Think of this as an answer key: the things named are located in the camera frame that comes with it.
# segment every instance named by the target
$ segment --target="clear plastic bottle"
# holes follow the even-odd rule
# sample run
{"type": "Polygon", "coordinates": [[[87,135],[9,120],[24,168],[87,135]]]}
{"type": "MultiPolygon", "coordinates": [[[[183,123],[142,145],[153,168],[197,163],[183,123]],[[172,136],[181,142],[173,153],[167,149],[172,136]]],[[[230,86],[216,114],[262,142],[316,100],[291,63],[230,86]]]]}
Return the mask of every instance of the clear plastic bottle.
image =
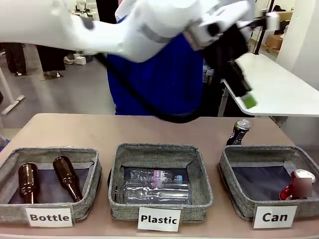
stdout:
{"type": "Polygon", "coordinates": [[[191,204],[189,184],[175,181],[153,182],[127,180],[114,192],[114,200],[123,204],[191,204]]]}

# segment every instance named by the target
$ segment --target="gray floor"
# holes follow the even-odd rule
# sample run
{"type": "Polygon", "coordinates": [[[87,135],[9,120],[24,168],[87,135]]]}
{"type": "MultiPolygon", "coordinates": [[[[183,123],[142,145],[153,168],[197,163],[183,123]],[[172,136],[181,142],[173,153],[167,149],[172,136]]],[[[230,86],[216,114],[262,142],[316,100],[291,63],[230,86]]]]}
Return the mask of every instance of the gray floor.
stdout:
{"type": "MultiPolygon", "coordinates": [[[[64,78],[45,81],[36,48],[27,45],[24,54],[31,75],[23,77],[10,73],[5,56],[0,56],[0,67],[13,97],[25,95],[15,109],[2,116],[4,128],[22,128],[37,113],[114,114],[107,72],[99,63],[67,65],[62,72],[64,78]]],[[[0,90],[4,95],[2,112],[9,101],[2,84],[0,90]]]]}

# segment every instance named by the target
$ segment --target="brown glass bottle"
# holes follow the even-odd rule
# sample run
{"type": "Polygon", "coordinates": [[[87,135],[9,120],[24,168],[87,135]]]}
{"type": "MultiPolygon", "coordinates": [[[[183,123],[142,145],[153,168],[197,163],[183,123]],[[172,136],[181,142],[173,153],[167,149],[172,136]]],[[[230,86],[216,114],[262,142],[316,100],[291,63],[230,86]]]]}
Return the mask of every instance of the brown glass bottle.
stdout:
{"type": "Polygon", "coordinates": [[[38,167],[26,163],[18,170],[19,192],[24,203],[37,203],[40,191],[38,167]]]}
{"type": "Polygon", "coordinates": [[[79,179],[75,174],[70,159],[66,156],[56,158],[53,161],[53,168],[61,186],[69,192],[73,201],[80,201],[83,197],[79,187],[79,179]]]}

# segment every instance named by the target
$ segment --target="bottle neck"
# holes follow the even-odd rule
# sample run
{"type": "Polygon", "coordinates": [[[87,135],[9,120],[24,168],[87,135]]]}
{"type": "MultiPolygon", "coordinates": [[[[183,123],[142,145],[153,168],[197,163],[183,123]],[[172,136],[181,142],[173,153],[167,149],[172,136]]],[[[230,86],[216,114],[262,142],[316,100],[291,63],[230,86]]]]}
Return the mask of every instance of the bottle neck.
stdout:
{"type": "Polygon", "coordinates": [[[35,204],[37,203],[37,195],[34,192],[29,192],[27,194],[24,194],[23,196],[23,202],[26,204],[35,204]]]}
{"type": "Polygon", "coordinates": [[[82,197],[82,192],[80,191],[80,188],[75,183],[67,183],[66,189],[69,191],[72,199],[74,202],[79,202],[82,197]]]}

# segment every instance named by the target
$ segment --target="cardboard box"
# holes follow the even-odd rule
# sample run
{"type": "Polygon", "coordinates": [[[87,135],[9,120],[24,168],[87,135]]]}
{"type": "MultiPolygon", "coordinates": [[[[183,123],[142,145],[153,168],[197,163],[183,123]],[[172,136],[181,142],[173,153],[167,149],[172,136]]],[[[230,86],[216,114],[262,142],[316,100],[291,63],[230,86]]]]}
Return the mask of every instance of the cardboard box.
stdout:
{"type": "Polygon", "coordinates": [[[266,45],[279,50],[281,47],[281,44],[283,44],[283,39],[280,37],[280,35],[269,35],[266,41],[266,45]]]}
{"type": "Polygon", "coordinates": [[[278,11],[280,21],[289,21],[293,15],[292,11],[278,11]]]}

